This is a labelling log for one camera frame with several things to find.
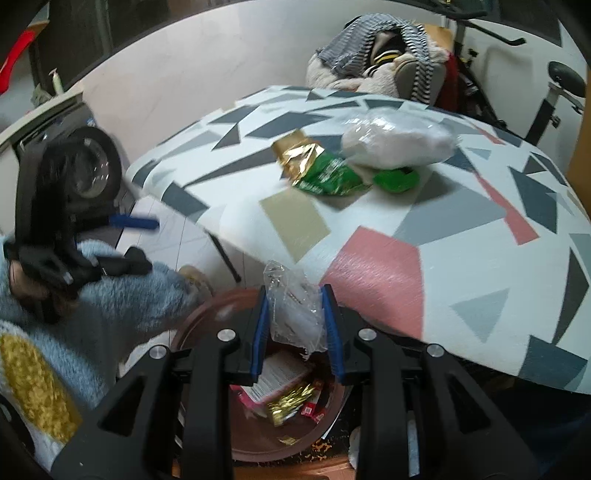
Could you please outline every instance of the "black bike seat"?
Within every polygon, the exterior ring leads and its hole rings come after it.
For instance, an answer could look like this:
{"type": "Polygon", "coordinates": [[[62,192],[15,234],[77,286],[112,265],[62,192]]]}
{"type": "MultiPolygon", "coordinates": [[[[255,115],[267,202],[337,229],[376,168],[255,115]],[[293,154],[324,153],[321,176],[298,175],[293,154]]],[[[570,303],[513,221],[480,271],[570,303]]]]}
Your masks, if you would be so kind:
{"type": "Polygon", "coordinates": [[[587,86],[581,76],[564,63],[551,61],[548,64],[548,75],[564,90],[577,97],[584,97],[587,86]]]}

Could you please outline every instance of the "white plastic bag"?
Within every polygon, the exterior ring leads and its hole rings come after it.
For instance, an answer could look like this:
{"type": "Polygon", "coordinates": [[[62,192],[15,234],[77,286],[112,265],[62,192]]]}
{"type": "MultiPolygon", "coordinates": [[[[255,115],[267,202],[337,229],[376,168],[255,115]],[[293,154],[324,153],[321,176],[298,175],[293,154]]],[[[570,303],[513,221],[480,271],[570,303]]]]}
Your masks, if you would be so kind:
{"type": "Polygon", "coordinates": [[[322,294],[304,274],[270,261],[263,274],[271,309],[271,338],[312,352],[326,351],[322,294]]]}
{"type": "Polygon", "coordinates": [[[448,129],[409,111],[376,108],[345,124],[347,161],[381,170],[445,161],[457,147],[448,129]]]}

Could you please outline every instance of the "metal screw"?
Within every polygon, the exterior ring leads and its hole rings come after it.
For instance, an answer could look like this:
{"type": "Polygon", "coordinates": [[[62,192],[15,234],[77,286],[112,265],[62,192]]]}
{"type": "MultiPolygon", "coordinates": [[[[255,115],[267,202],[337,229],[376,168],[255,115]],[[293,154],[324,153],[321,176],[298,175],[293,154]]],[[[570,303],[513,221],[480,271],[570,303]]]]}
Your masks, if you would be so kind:
{"type": "Polygon", "coordinates": [[[230,328],[224,328],[217,333],[217,338],[219,338],[222,342],[229,342],[230,340],[234,340],[236,338],[236,332],[230,328]]]}
{"type": "Polygon", "coordinates": [[[373,328],[362,328],[359,331],[358,335],[359,338],[365,340],[366,342],[371,342],[372,340],[375,340],[375,338],[378,336],[378,334],[375,333],[375,330],[373,328]]]}
{"type": "Polygon", "coordinates": [[[435,358],[439,358],[443,356],[445,349],[437,343],[432,343],[431,345],[427,345],[427,353],[435,358]]]}
{"type": "Polygon", "coordinates": [[[155,345],[150,349],[150,356],[154,360],[160,360],[166,356],[166,347],[163,345],[155,345]]]}

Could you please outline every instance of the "pink triangle pattern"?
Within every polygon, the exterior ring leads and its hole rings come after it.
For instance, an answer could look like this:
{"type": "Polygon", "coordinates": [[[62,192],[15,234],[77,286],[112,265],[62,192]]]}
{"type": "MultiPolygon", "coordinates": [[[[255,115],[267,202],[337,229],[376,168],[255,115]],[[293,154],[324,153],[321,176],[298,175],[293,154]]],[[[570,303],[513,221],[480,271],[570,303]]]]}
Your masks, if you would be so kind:
{"type": "Polygon", "coordinates": [[[474,128],[476,128],[482,135],[484,135],[486,138],[488,138],[488,140],[490,140],[491,142],[493,142],[493,143],[495,143],[497,145],[505,145],[505,142],[503,142],[499,138],[495,137],[493,134],[487,132],[483,128],[480,128],[479,126],[473,124],[472,122],[468,122],[468,123],[471,126],[473,126],[474,128]]]}
{"type": "Polygon", "coordinates": [[[360,226],[320,283],[330,283],[339,303],[364,318],[421,339],[423,272],[414,245],[360,226]]]}
{"type": "Polygon", "coordinates": [[[525,218],[523,218],[519,211],[517,211],[517,209],[499,193],[497,189],[483,179],[478,173],[475,175],[480,185],[482,185],[482,188],[484,188],[487,194],[491,197],[492,201],[503,207],[507,212],[505,222],[511,230],[517,245],[523,245],[539,238],[539,235],[535,232],[534,228],[527,222],[527,220],[525,220],[525,218]]]}

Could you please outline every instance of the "gold foil wrapper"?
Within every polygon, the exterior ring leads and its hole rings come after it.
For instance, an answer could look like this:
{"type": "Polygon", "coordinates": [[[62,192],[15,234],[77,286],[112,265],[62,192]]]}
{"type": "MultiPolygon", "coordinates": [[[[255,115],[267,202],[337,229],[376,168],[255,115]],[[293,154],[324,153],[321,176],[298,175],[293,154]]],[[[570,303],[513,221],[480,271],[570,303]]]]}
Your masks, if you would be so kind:
{"type": "Polygon", "coordinates": [[[272,149],[294,186],[308,173],[316,158],[324,151],[318,142],[307,137],[302,130],[276,140],[272,149]]]}
{"type": "Polygon", "coordinates": [[[285,443],[286,445],[290,445],[290,446],[297,443],[297,440],[295,438],[288,437],[288,436],[280,437],[277,440],[279,440],[281,443],[285,443]]]}
{"type": "Polygon", "coordinates": [[[280,396],[277,400],[269,402],[267,407],[271,415],[273,425],[283,425],[287,417],[296,409],[300,408],[314,393],[313,384],[300,384],[288,393],[280,396]]]}

